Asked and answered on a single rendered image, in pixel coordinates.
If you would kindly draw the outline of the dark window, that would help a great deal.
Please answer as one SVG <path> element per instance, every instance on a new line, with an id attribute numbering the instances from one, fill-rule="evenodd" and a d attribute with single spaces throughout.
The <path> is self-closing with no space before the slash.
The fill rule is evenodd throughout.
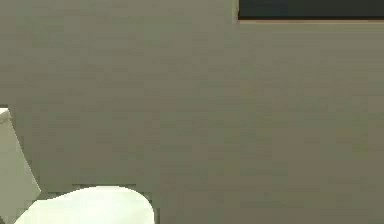
<path id="1" fill-rule="evenodd" d="M 384 19 L 384 0 L 239 0 L 242 20 Z"/>

